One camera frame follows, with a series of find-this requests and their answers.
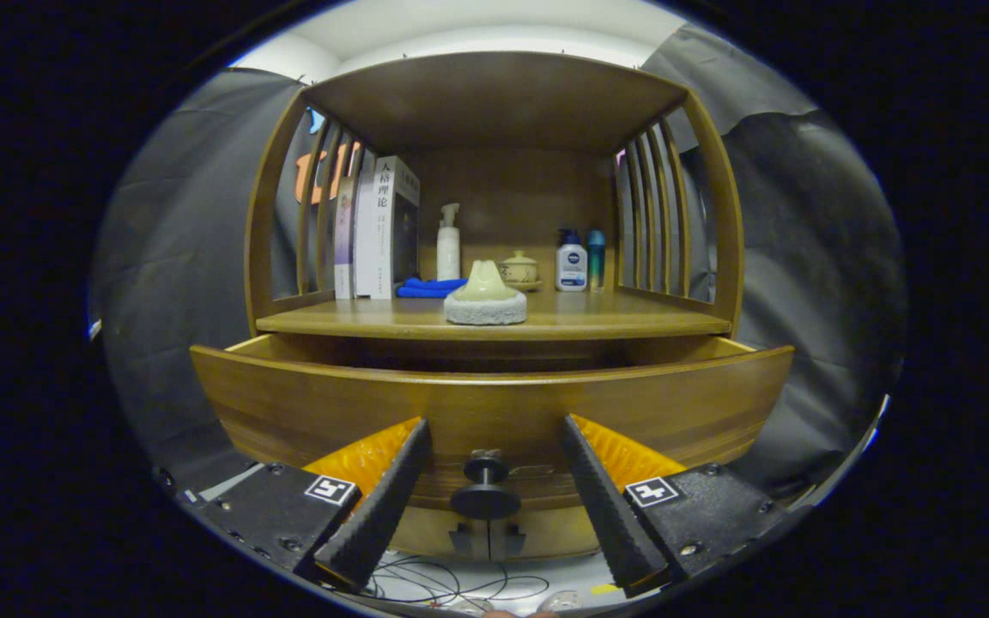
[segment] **white pump bottle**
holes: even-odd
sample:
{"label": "white pump bottle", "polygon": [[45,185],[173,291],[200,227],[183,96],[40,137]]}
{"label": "white pump bottle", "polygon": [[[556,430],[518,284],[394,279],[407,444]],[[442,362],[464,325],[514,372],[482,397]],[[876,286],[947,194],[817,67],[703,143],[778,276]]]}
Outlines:
{"label": "white pump bottle", "polygon": [[437,281],[460,278],[460,230],[452,226],[452,219],[460,211],[459,203],[447,203],[440,207],[443,218],[437,228]]}

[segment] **white book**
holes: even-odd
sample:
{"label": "white book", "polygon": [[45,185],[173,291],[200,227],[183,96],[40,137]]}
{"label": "white book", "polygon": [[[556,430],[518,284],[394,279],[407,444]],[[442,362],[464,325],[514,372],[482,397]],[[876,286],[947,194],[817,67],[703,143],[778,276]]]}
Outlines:
{"label": "white book", "polygon": [[376,210],[373,195],[376,188],[376,158],[373,153],[365,153],[365,164],[361,166],[361,176],[357,180],[357,201],[354,203],[353,234],[353,293],[354,297],[368,297],[373,291],[374,268],[373,252],[370,251],[370,234],[376,228]]}
{"label": "white book", "polygon": [[[357,210],[356,292],[390,299],[398,284],[417,275],[421,185],[397,156],[380,158],[373,169],[372,196]],[[358,199],[364,199],[364,193]]]}
{"label": "white book", "polygon": [[353,298],[354,198],[357,179],[346,176],[338,181],[338,204],[334,210],[334,298]]}

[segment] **drawer knob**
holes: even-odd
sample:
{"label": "drawer knob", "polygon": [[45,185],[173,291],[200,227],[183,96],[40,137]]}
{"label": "drawer knob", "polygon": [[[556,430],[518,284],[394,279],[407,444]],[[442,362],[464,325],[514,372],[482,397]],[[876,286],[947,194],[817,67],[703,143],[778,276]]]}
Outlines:
{"label": "drawer knob", "polygon": [[507,477],[510,470],[498,451],[477,451],[464,463],[464,476],[474,485],[452,493],[450,505],[468,519],[505,519],[521,509],[521,498],[496,482]]}

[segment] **orange sign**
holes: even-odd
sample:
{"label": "orange sign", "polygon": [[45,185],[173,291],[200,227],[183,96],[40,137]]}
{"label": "orange sign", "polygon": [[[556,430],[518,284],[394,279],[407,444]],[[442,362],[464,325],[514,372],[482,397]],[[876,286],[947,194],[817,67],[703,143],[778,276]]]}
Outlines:
{"label": "orange sign", "polygon": [[[354,156],[356,157],[357,151],[361,149],[361,142],[354,142]],[[356,160],[355,157],[347,157],[346,153],[349,152],[349,145],[342,144],[338,146],[338,157],[334,160],[334,173],[331,175],[331,192],[330,196],[326,199],[334,199],[338,197],[338,180],[342,179],[342,164],[346,161],[350,161],[350,165],[353,165],[353,161]],[[326,152],[319,152],[319,163],[326,158]],[[295,175],[295,200],[300,201],[303,199],[303,184],[305,184],[306,174],[307,174],[307,163],[311,161],[311,154],[306,154],[295,160],[295,167],[297,167],[298,172]],[[323,199],[323,187],[319,184],[319,169],[321,166],[315,166],[317,168],[317,173],[315,173],[315,183],[311,191],[311,200],[309,203],[321,203]]]}

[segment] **cable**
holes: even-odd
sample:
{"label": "cable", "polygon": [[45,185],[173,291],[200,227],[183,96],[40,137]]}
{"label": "cable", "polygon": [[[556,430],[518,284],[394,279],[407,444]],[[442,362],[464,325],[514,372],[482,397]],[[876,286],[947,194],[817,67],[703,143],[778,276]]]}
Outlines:
{"label": "cable", "polygon": [[[499,590],[498,591],[495,591],[494,594],[491,594],[489,596],[486,596],[483,599],[483,601],[487,601],[487,602],[490,602],[490,601],[518,601],[518,599],[529,598],[529,597],[532,597],[532,596],[544,594],[546,590],[548,590],[550,587],[552,587],[552,584],[547,579],[541,578],[541,576],[538,576],[538,575],[513,575],[513,576],[511,576],[509,574],[509,572],[507,571],[507,569],[506,569],[506,564],[503,564],[503,563],[500,562],[500,563],[498,563],[498,566],[499,566],[500,570],[502,571],[502,578],[491,579],[490,582],[483,583],[482,585],[479,585],[479,586],[468,588],[468,590],[460,590],[460,579],[457,578],[456,573],[453,572],[450,567],[444,566],[444,564],[440,564],[440,563],[436,563],[436,562],[429,562],[429,560],[420,560],[420,558],[421,558],[421,556],[411,555],[411,556],[407,556],[407,558],[402,558],[402,559],[399,559],[399,560],[392,560],[391,562],[388,562],[388,563],[385,563],[385,564],[380,564],[380,566],[377,566],[376,570],[373,571],[373,574],[376,573],[376,572],[379,572],[381,570],[382,571],[387,571],[387,572],[391,573],[391,575],[382,575],[381,574],[379,577],[380,578],[388,578],[388,579],[400,579],[400,580],[402,580],[402,582],[407,582],[409,584],[413,584],[415,586],[419,586],[420,588],[422,588],[423,590],[425,590],[425,591],[427,591],[429,593],[429,596],[428,597],[416,598],[416,599],[400,599],[400,598],[388,598],[388,597],[382,596],[382,595],[385,594],[385,590],[384,590],[384,588],[382,588],[379,585],[378,582],[376,582],[376,580],[374,580],[374,579],[376,579],[376,575],[373,575],[373,582],[376,584],[376,591],[374,592],[374,594],[376,594],[377,598],[382,599],[382,601],[390,601],[390,602],[395,602],[395,603],[427,603],[427,602],[436,602],[436,603],[439,603],[439,599],[441,599],[441,598],[450,597],[451,598],[451,601],[452,601],[452,599],[455,599],[457,597],[460,597],[460,598],[463,598],[468,603],[472,603],[472,605],[475,605],[476,607],[482,609],[482,606],[479,606],[479,603],[475,603],[474,601],[472,601],[472,599],[464,596],[464,594],[474,593],[474,591],[481,591],[481,590],[483,590],[483,588],[494,586],[495,584],[501,584],[499,586]],[[428,566],[428,567],[440,568],[440,570],[442,570],[444,572],[447,572],[448,575],[450,575],[450,578],[452,578],[452,583],[454,584],[455,587],[450,587],[450,585],[445,584],[444,582],[442,582],[442,580],[432,578],[432,576],[429,576],[429,575],[427,575],[425,573],[421,573],[419,571],[413,570],[413,568],[408,568],[408,567],[412,567],[412,566],[413,567],[419,566],[419,564],[423,564],[424,566]],[[431,587],[429,587],[429,586],[427,586],[427,585],[425,585],[425,584],[423,584],[421,582],[416,582],[416,580],[414,580],[412,578],[407,578],[407,576],[400,575],[395,570],[395,568],[393,568],[393,567],[395,567],[395,568],[397,568],[398,570],[401,570],[401,571],[405,571],[405,572],[408,572],[408,573],[415,574],[415,575],[419,576],[419,578],[427,579],[427,580],[429,580],[429,582],[435,583],[440,588],[444,588],[445,593],[437,594],[437,593],[435,593],[435,591],[433,591],[433,588],[431,588]],[[503,593],[503,591],[506,590],[506,587],[509,586],[511,580],[515,580],[515,579],[536,579],[536,580],[539,580],[539,582],[541,582],[544,585],[544,587],[541,588],[541,590],[539,590],[539,591],[531,591],[531,593],[525,594],[525,595],[499,598],[499,595],[501,595]]]}

